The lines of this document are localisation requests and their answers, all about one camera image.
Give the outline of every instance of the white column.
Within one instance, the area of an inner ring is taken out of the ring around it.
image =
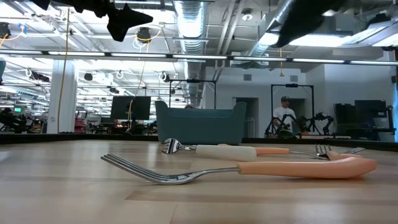
[[[63,64],[63,60],[54,60],[53,63],[49,120],[47,125],[47,133],[49,134],[58,133],[58,106],[62,86],[59,132],[74,132],[75,129],[76,93],[79,71],[75,68],[73,61],[67,60],[65,76],[62,82]]]

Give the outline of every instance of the ceiling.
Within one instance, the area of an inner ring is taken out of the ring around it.
[[[209,3],[206,18],[206,54],[214,54],[223,29],[223,14],[227,10],[230,0],[216,0]],[[228,53],[244,52],[249,50],[258,39],[258,25],[263,15],[277,8],[278,0],[247,0],[244,8],[251,9],[253,18],[244,21],[239,17],[234,38],[228,47]],[[154,11],[135,9],[154,17],[154,21],[141,27],[149,27],[151,36],[157,36],[151,40],[149,45],[140,44],[136,41],[136,32],[139,27],[129,29],[123,42],[114,41],[106,28],[108,18],[97,18],[91,11],[83,11],[79,14],[70,8],[70,24],[72,35],[68,49],[71,51],[105,51],[105,52],[157,52],[180,54],[180,42],[173,40],[178,37],[178,27],[176,24],[176,15],[173,11]],[[52,6],[49,11],[43,11],[35,4],[29,1],[2,1],[0,2],[0,21],[10,23],[11,37],[17,36],[21,32],[20,24],[26,28],[25,34],[13,41],[5,41],[0,49],[24,49],[24,50],[65,50],[66,46],[66,15],[67,7]],[[338,58],[347,52],[353,53],[353,58],[366,57],[367,59],[376,59],[380,50],[375,48],[365,49],[336,49],[328,47],[297,47],[288,45],[281,49],[269,48],[266,52],[270,56],[279,57],[306,57],[306,58]],[[52,60],[42,58],[4,58],[7,61],[7,68],[3,76],[4,83],[32,84],[43,83],[40,80],[29,78],[29,70],[39,72],[51,79]],[[160,80],[159,75],[163,72],[173,78],[184,79],[184,67],[182,62],[137,62],[137,61],[106,61],[106,60],[76,60],[75,64],[80,69],[79,85],[104,85],[102,81],[86,81],[85,73],[106,73],[113,77],[112,84],[119,86],[151,86],[151,90],[137,90],[136,88],[123,89],[124,95],[147,95],[153,96],[153,100],[161,97],[168,100],[168,83]],[[269,69],[279,68],[280,63],[270,63]],[[288,63],[285,68],[301,68],[302,72],[311,69],[313,65]],[[187,103],[185,83],[179,83],[181,90],[177,90],[173,97],[174,107],[184,107]],[[34,103],[29,97],[23,96],[23,100],[6,100],[6,96],[14,95],[10,89],[4,87],[0,89],[0,105],[10,103],[26,104],[31,107],[31,111],[41,111],[35,114],[41,114],[48,107],[50,94],[49,87],[15,87],[21,93],[34,93],[39,95],[40,104]],[[79,88],[77,105],[84,107],[94,113],[109,114],[111,98],[115,95],[108,88]],[[34,106],[40,106],[41,110],[34,110]]]

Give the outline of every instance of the person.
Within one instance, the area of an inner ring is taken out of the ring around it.
[[[283,96],[280,99],[281,106],[274,109],[274,114],[272,115],[274,118],[279,118],[281,121],[284,117],[285,114],[290,114],[294,118],[296,118],[296,114],[292,109],[289,108],[289,97],[288,96]],[[291,117],[286,117],[284,124],[286,127],[284,129],[287,129],[288,131],[292,131],[292,118]],[[278,119],[274,119],[274,125],[278,128],[280,126],[280,121]]]

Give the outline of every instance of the wooden table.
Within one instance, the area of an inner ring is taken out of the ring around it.
[[[286,147],[314,151],[314,146]],[[154,185],[128,174],[102,161],[100,156],[106,153],[168,174],[235,165],[191,152],[161,154],[156,142],[3,145],[0,223],[398,223],[398,154],[394,152],[360,152],[379,163],[363,179],[223,173],[177,186]],[[291,155],[259,161],[314,160]]]

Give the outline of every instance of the silver fork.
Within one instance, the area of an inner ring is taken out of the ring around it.
[[[239,162],[236,167],[209,169],[184,174],[160,174],[135,165],[118,156],[107,154],[102,160],[156,184],[185,184],[205,174],[238,172],[242,175],[278,175],[284,177],[305,177],[317,179],[348,179],[371,172],[376,161],[363,158],[347,158],[332,162]],[[351,167],[350,172],[342,172]]]
[[[349,150],[343,152],[343,154],[356,154],[358,152],[361,152],[362,150],[365,150],[365,148],[356,147],[354,149],[349,149]],[[330,160],[328,157],[328,151],[331,151],[330,145],[315,144],[315,152],[318,157]]]

